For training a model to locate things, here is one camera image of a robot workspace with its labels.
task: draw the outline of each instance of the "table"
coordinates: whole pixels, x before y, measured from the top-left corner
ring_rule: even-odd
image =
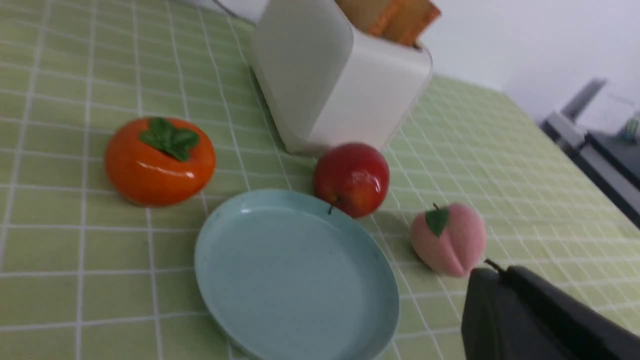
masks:
[[[225,199],[310,192],[248,65],[252,26],[161,0],[0,1],[0,359],[244,359],[206,312],[193,245]],[[200,126],[218,155],[201,194],[137,208],[106,180],[113,131],[141,115]],[[466,280],[414,254],[432,203],[486,221],[486,255],[550,279],[640,332],[640,234],[506,95],[435,77],[383,151],[391,187],[359,222],[399,285],[383,359],[463,359]]]

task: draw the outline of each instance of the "orange persimmon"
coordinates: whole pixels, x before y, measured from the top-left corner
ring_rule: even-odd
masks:
[[[184,120],[133,120],[113,135],[104,156],[109,180],[140,206],[167,206],[199,192],[213,175],[209,137]]]

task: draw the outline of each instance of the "pink peach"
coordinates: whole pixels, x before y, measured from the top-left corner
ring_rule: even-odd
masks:
[[[411,243],[420,259],[434,271],[466,277],[484,254],[486,229],[475,210],[464,204],[450,204],[418,214],[411,229]]]

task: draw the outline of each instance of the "light blue plate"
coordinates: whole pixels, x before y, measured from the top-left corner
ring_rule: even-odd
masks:
[[[399,314],[394,274],[347,214],[283,190],[238,195],[206,221],[198,286],[231,340],[264,360],[372,359]]]

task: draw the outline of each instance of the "white wall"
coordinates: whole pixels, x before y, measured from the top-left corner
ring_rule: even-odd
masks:
[[[421,40],[440,74],[505,91],[534,120],[591,78],[640,105],[640,1],[434,0]]]

